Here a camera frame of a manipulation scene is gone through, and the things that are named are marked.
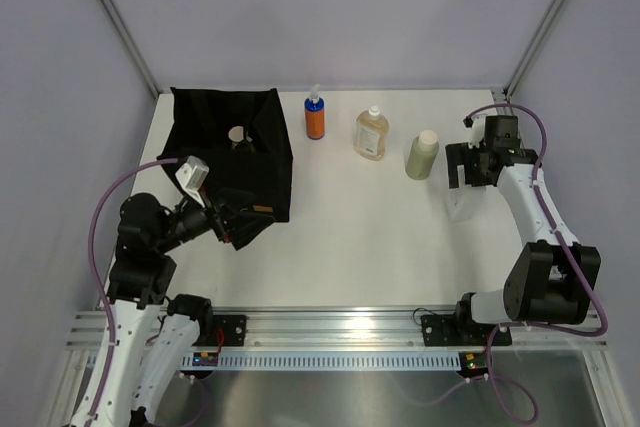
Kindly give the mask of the white translucent bottle black cap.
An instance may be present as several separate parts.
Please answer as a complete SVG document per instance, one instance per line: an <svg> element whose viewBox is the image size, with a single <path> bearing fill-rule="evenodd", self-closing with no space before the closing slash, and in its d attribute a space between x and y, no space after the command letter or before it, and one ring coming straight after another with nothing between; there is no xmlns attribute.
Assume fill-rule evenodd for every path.
<svg viewBox="0 0 640 427"><path fill-rule="evenodd" d="M445 198L449 219L453 222L463 222L473 218L481 210L485 192L485 187L468 185L449 189Z"/></svg>

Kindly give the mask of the beige pump bottle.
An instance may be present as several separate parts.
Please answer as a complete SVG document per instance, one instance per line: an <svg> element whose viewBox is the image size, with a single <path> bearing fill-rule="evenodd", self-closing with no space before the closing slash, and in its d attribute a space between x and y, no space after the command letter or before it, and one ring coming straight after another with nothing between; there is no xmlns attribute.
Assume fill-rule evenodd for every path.
<svg viewBox="0 0 640 427"><path fill-rule="evenodd" d="M251 139L245 133L243 126L234 126L228 132L228 138L233 149L249 150L253 149Z"/></svg>

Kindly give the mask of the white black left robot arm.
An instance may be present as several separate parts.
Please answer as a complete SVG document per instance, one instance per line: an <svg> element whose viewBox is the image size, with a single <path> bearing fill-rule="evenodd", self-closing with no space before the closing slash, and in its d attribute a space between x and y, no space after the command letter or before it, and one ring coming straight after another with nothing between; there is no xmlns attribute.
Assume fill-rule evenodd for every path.
<svg viewBox="0 0 640 427"><path fill-rule="evenodd" d="M150 193L120 207L115 262L104 296L107 325L95 367L71 418L73 426L151 426L160 401L192 346L212 349L211 365L226 346L241 346L246 318L217 314L209 299L166 293L176 270L170 251L212 231L240 249L274 222L269 207L232 189L174 210Z"/></svg>

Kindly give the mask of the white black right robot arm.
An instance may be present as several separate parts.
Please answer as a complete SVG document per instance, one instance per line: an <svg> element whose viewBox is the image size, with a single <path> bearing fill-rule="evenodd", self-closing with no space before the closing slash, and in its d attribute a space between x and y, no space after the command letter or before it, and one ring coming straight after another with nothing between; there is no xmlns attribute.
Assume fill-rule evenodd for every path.
<svg viewBox="0 0 640 427"><path fill-rule="evenodd" d="M453 332L474 344L489 325L526 325L583 337L603 335L608 322L581 329L591 307L603 310L594 287L601 257L582 245L562 220L549 194L542 168L546 150L527 149L514 115L491 115L485 108L464 120L470 140L445 148L450 216L458 219L469 196L488 186L508 204L522 251L502 288L465 294L456 304Z"/></svg>

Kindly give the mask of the green bottle beige cap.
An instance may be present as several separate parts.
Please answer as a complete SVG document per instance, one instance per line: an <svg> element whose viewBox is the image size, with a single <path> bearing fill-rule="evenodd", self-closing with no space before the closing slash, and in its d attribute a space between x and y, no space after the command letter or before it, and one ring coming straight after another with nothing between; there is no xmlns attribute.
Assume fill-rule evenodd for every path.
<svg viewBox="0 0 640 427"><path fill-rule="evenodd" d="M423 130L412 142L405 172L413 180L429 177L439 151L439 138L433 130Z"/></svg>

